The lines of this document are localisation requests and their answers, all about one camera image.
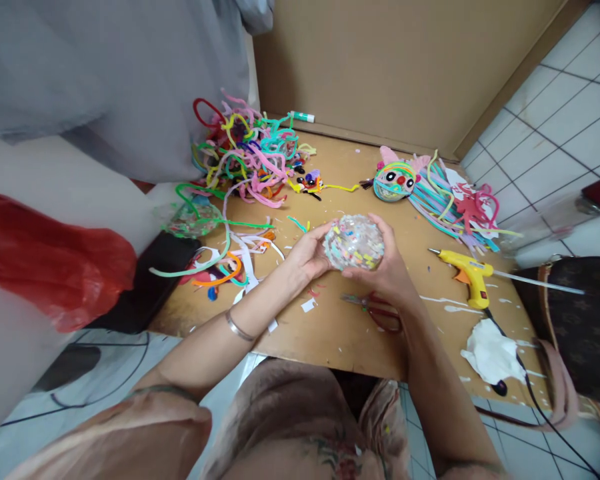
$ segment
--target plastic bag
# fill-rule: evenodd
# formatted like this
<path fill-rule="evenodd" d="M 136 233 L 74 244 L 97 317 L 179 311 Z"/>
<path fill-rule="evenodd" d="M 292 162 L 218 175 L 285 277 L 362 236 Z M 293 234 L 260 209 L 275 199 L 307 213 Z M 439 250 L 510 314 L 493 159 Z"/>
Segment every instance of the plastic bag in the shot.
<path fill-rule="evenodd" d="M 32 302 L 58 332 L 111 310 L 133 288 L 135 264 L 116 232 L 67 225 L 0 195 L 0 287 Z"/>

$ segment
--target forearm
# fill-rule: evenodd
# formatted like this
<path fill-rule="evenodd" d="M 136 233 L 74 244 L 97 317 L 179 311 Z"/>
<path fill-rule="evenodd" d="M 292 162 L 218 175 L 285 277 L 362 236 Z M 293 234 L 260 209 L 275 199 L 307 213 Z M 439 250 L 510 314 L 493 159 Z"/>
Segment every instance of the forearm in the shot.
<path fill-rule="evenodd" d="M 398 308 L 409 350 L 409 393 L 436 474 L 475 462 L 502 468 L 491 439 L 447 356 L 426 309 Z"/>
<path fill-rule="evenodd" d="M 250 337 L 257 338 L 271 320 L 308 284 L 308 279 L 282 264 L 254 290 L 231 308 L 233 322 Z M 196 328 L 134 389 L 151 385 L 174 385 L 200 401 L 251 350 L 256 340 L 240 338 L 229 328 L 226 312 Z"/>

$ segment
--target gray fabric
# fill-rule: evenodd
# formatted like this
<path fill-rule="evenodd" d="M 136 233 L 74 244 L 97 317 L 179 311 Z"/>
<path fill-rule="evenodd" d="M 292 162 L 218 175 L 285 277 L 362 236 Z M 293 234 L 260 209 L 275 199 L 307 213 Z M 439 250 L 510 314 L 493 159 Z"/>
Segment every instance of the gray fabric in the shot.
<path fill-rule="evenodd" d="M 128 177 L 198 178 L 191 104 L 247 98 L 242 26 L 270 30 L 273 0 L 1 0 L 0 137 L 66 130 Z"/>

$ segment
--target yellow glue gun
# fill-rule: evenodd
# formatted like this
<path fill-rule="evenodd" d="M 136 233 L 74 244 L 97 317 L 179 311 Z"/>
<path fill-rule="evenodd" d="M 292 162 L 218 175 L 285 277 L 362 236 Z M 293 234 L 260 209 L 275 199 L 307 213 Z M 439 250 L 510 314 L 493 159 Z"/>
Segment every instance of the yellow glue gun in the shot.
<path fill-rule="evenodd" d="M 468 304 L 471 308 L 484 310 L 489 306 L 489 297 L 487 296 L 487 287 L 485 286 L 485 278 L 493 275 L 493 267 L 488 263 L 480 263 L 475 259 L 466 255 L 452 252 L 451 250 L 434 250 L 440 260 L 452 264 L 454 267 L 464 271 L 469 277 L 469 290 L 471 298 Z"/>

